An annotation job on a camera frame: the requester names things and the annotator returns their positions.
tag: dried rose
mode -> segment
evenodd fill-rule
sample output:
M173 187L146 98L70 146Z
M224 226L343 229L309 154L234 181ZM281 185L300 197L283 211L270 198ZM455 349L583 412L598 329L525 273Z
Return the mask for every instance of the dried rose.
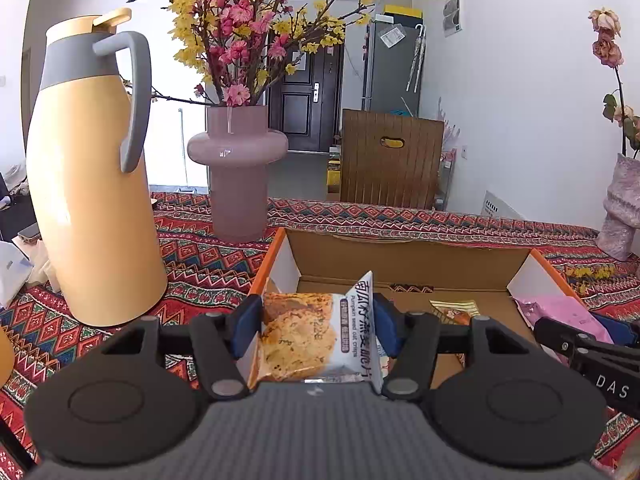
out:
M631 119L634 116L634 109L631 106L625 106L625 117ZM618 121L618 126L622 128L622 107L616 106L616 111L613 113L613 120Z
M591 23L593 23L593 30L596 32L604 28L612 30L614 36L616 34L620 36L620 20L613 10L606 9L605 7L602 7L601 10L592 10L589 14L589 19L591 20Z
M599 34L598 41L593 43L593 55L600 59L603 65L615 68L622 65L625 60L622 51L607 34Z

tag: cookie image on package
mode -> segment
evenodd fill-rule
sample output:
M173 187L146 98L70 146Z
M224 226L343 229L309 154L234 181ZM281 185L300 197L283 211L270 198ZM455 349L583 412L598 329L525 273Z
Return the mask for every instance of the cookie image on package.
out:
M273 294L267 293L262 300L264 322L269 324L282 314L295 310L311 310L331 319L334 297L331 294Z
M330 310L325 316L321 310L297 309L269 323L259 356L264 377L299 381L322 374L337 341L329 319Z

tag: wooden chair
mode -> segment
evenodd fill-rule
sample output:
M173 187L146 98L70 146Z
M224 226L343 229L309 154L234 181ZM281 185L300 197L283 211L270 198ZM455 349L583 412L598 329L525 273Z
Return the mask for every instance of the wooden chair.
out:
M444 123L344 111L340 201L430 209Z

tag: black round pad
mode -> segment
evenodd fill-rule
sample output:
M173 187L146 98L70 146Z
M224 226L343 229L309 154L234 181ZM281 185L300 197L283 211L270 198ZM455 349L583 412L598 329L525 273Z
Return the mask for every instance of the black round pad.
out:
M116 467L143 462L181 442L196 425L191 387L135 356L87 359L64 368L24 412L38 452L57 462Z
M588 460L606 420L597 389L547 357L492 357L491 367L473 365L434 391L431 416L444 439L508 468Z

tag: pink package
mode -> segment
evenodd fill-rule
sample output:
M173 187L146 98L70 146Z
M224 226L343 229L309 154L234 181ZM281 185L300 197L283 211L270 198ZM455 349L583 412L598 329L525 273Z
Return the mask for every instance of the pink package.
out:
M530 328L533 328L541 317L550 317L591 334L602 343L613 344L607 329L578 300L571 296L530 296L514 299Z

